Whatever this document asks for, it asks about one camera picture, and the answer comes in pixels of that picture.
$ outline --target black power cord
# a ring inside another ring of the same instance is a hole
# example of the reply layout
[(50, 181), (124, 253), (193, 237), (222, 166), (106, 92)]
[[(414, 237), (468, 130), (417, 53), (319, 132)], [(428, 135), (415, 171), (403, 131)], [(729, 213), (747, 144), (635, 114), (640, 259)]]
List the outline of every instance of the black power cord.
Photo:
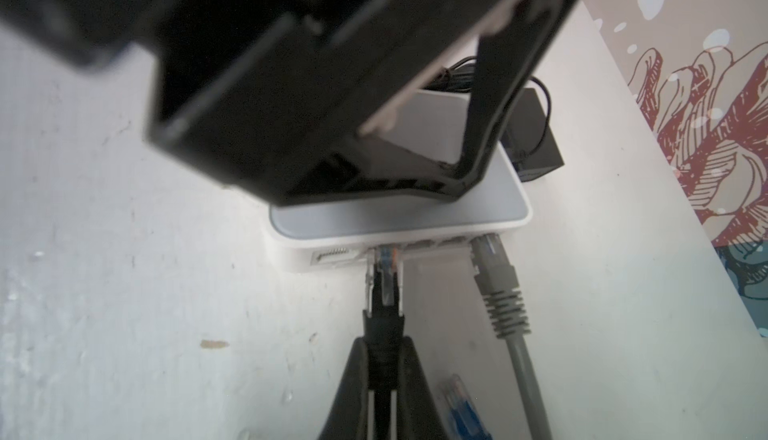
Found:
[[(471, 93), (472, 82), (475, 78), (475, 62), (476, 56), (467, 56), (457, 61), (455, 64), (448, 68), (443, 68), (439, 75), (437, 75), (431, 82), (424, 87), (432, 91), (442, 91), (449, 93)], [(532, 82), (536, 83), (539, 88), (542, 89), (544, 96), (547, 98), (547, 115), (544, 119), (544, 127), (542, 129), (542, 135), (539, 137), (536, 145), (528, 151), (523, 151), (520, 157), (510, 158), (513, 163), (521, 162), (522, 160), (529, 158), (536, 153), (544, 144), (544, 139), (547, 136), (547, 130), (549, 129), (549, 119), (552, 116), (552, 97), (549, 94), (549, 90), (544, 85), (542, 80), (539, 80), (535, 76), (529, 78)], [(504, 105), (502, 115), (506, 118), (512, 112), (509, 108), (512, 100), (508, 100)]]

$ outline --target white tabletop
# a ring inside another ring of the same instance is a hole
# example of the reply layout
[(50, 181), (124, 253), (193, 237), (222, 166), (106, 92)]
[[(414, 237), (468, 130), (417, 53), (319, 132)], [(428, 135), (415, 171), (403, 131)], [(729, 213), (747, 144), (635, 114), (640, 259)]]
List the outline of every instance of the white tabletop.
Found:
[[(153, 65), (82, 76), (0, 32), (0, 438), (314, 438), (362, 269), (275, 271), (263, 205), (142, 143)], [(768, 350), (585, 8), (537, 74), (566, 166), (504, 240), (554, 436), (762, 438)], [(525, 438), (459, 267), (406, 272), (406, 328), (431, 379)]]

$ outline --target black power adapter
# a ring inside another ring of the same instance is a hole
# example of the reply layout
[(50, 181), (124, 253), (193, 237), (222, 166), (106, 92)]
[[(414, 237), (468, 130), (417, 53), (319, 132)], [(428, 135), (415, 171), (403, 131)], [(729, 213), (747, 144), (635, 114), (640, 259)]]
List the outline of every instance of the black power adapter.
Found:
[(546, 118), (536, 91), (523, 89), (502, 133), (504, 151), (522, 182), (530, 182), (564, 165)]

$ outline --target gray connector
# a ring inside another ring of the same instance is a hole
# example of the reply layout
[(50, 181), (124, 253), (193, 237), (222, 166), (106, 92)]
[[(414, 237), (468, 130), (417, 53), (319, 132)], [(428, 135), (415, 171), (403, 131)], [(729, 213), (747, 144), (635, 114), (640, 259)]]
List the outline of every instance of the gray connector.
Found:
[(509, 264), (502, 240), (495, 233), (479, 236), (469, 244), (475, 265), (475, 282), (491, 317), (491, 324), (496, 336), (507, 342), (531, 438), (552, 440), (542, 393), (538, 389), (536, 373), (523, 338), (523, 334), (530, 331), (518, 276)]

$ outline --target brown stain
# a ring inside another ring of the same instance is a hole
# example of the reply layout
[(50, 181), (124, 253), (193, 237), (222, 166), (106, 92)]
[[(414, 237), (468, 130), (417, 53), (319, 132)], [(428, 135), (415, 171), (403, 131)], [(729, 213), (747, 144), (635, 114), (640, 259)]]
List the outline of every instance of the brown stain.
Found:
[(202, 340), (200, 342), (200, 348), (206, 350), (225, 349), (228, 346), (230, 346), (230, 343), (224, 340)]

